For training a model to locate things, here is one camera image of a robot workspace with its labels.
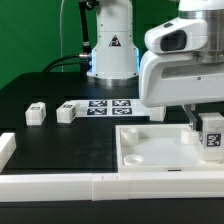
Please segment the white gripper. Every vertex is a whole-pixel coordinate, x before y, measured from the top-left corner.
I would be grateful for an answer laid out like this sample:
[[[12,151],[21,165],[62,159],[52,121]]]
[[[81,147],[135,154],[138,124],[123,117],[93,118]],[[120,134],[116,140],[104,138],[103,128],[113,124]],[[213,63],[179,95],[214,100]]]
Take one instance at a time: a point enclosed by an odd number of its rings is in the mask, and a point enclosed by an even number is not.
[[[224,101],[224,63],[201,63],[196,52],[208,42],[202,19],[176,18],[145,34],[139,97],[147,107],[183,105],[192,131],[202,131],[198,103]]]

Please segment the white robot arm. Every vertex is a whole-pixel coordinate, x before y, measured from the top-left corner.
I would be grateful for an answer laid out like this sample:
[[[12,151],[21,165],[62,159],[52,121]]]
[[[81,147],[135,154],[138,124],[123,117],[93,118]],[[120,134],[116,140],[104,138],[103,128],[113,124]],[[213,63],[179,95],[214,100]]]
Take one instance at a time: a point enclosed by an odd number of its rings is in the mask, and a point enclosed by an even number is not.
[[[133,43],[131,0],[79,2],[97,17],[96,46],[84,41],[88,79],[113,86],[137,78],[143,105],[181,105],[203,131],[193,107],[224,101],[224,0],[180,0],[177,18],[146,32],[144,55]]]

